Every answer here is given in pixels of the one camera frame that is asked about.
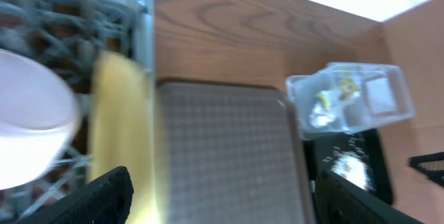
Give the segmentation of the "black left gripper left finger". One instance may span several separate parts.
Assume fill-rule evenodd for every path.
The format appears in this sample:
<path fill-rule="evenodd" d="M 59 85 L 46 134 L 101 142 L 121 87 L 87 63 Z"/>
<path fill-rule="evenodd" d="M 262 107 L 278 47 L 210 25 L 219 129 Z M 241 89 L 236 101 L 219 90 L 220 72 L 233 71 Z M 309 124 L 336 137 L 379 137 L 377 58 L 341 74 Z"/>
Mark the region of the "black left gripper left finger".
<path fill-rule="evenodd" d="M 118 166 L 18 224 L 124 224 L 134 189 L 128 169 Z"/>

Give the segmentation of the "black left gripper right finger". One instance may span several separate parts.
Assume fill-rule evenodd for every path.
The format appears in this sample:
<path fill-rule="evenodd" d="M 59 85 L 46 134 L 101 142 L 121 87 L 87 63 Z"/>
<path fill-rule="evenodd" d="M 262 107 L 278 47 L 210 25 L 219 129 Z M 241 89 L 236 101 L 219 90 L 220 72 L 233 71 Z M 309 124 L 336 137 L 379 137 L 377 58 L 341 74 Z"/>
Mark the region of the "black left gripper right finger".
<path fill-rule="evenodd" d="M 332 171 L 318 174 L 314 198 L 322 223 L 420 224 Z"/>

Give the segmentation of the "white bowl with rice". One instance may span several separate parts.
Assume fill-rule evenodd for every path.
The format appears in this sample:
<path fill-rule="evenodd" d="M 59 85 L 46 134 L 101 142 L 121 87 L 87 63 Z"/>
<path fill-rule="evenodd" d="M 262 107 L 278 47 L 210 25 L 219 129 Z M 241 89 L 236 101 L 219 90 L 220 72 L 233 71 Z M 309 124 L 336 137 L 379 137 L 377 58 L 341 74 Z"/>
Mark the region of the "white bowl with rice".
<path fill-rule="evenodd" d="M 75 94 L 42 64 L 1 51 L 1 188 L 49 171 L 81 123 Z"/>

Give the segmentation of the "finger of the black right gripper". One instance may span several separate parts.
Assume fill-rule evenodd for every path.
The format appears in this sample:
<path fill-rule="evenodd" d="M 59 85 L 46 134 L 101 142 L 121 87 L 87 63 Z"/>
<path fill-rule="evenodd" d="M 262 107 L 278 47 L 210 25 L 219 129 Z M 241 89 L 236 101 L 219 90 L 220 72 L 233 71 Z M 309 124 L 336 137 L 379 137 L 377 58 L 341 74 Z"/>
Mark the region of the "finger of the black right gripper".
<path fill-rule="evenodd" d="M 411 157 L 409 166 L 425 175 L 428 180 L 443 186 L 443 152 Z"/>

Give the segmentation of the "yellow plate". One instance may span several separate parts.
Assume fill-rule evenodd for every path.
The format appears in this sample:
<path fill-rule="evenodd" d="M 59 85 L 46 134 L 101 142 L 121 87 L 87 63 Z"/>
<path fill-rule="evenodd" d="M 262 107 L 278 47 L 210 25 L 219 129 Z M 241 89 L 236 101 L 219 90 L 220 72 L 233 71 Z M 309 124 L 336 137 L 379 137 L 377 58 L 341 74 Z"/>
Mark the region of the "yellow plate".
<path fill-rule="evenodd" d="M 92 80 L 89 179 L 128 169 L 134 194 L 128 223 L 163 223 L 164 187 L 157 179 L 153 77 L 126 56 L 102 51 Z"/>

